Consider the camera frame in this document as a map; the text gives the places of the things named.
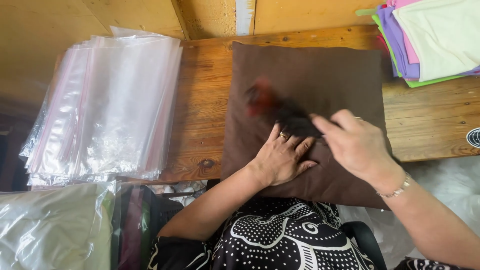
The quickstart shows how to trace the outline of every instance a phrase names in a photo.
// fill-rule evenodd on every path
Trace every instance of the black chair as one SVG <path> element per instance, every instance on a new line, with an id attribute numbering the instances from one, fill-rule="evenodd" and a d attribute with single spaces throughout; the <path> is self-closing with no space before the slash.
<path id="1" fill-rule="evenodd" d="M 349 239 L 355 238 L 359 249 L 367 255 L 378 270 L 387 270 L 384 257 L 370 228 L 361 221 L 345 222 L 340 229 Z"/>

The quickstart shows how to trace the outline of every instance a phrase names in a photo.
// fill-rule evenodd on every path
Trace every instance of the forearm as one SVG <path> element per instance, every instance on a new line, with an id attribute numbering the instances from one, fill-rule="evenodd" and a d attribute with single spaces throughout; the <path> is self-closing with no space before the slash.
<path id="1" fill-rule="evenodd" d="M 205 241 L 223 221 L 265 187 L 258 175 L 245 167 L 176 214 L 158 236 L 176 236 Z"/>
<path id="2" fill-rule="evenodd" d="M 405 175 L 392 178 L 391 182 L 397 183 L 398 188 L 398 183 L 402 182 Z M 480 238 L 454 212 L 419 184 L 412 182 L 405 192 L 398 197 L 387 198 L 385 202 L 426 258 L 480 269 Z"/>

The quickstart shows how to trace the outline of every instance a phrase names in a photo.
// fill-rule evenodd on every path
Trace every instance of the person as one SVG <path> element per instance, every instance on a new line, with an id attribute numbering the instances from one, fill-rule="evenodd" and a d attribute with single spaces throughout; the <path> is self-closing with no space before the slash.
<path id="1" fill-rule="evenodd" d="M 379 128 L 341 110 L 331 121 L 313 115 L 334 158 L 385 197 L 417 249 L 429 260 L 404 269 L 480 270 L 480 238 L 412 179 L 386 151 Z M 256 158 L 175 215 L 158 233 L 148 269 L 373 270 L 374 264 L 339 230 L 335 205 L 297 198 L 254 197 L 316 163 L 298 164 L 313 138 L 279 136 L 275 125 Z"/>

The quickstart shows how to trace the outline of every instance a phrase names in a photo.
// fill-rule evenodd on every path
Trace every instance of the bracelet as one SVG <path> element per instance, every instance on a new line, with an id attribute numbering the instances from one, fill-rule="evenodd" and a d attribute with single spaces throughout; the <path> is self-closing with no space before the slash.
<path id="1" fill-rule="evenodd" d="M 395 190 L 393 193 L 390 194 L 380 194 L 377 192 L 377 195 L 382 197 L 382 198 L 391 198 L 391 197 L 397 197 L 400 195 L 400 193 L 404 192 L 407 187 L 410 186 L 410 180 L 413 181 L 413 178 L 408 172 L 405 172 L 405 181 L 403 182 L 402 186 L 399 187 L 397 190 Z"/>

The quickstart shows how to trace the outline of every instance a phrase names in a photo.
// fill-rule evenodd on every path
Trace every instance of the black and white patterned dress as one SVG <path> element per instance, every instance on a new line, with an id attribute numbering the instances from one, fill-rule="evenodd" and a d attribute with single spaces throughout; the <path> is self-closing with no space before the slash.
<path id="1" fill-rule="evenodd" d="M 335 205 L 255 198 L 209 241 L 158 237 L 149 270 L 374 270 L 339 230 Z"/>

